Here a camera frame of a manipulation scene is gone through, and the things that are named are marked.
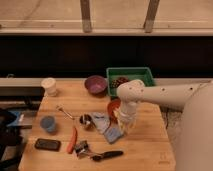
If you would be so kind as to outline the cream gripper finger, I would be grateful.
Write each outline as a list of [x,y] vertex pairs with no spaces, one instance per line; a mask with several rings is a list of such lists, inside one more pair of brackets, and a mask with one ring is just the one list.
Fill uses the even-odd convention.
[[119,129],[120,129],[120,132],[121,133],[125,133],[125,126],[124,126],[124,124],[119,119],[117,119],[117,122],[118,122],[118,126],[119,126]]
[[136,125],[136,120],[130,122],[127,125],[127,133],[131,133],[131,131],[134,129],[135,125]]

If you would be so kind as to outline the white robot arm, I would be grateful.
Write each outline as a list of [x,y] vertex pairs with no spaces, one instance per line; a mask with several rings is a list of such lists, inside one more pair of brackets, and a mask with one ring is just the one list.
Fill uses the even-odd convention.
[[121,100],[116,117],[120,130],[128,133],[136,121],[139,102],[182,111],[176,171],[213,171],[213,81],[146,87],[139,80],[117,88]]

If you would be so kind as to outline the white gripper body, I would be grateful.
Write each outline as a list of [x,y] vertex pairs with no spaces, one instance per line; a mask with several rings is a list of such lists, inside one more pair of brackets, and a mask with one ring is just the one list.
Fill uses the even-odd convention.
[[118,109],[118,120],[124,123],[133,122],[136,118],[137,106],[134,101],[122,101]]

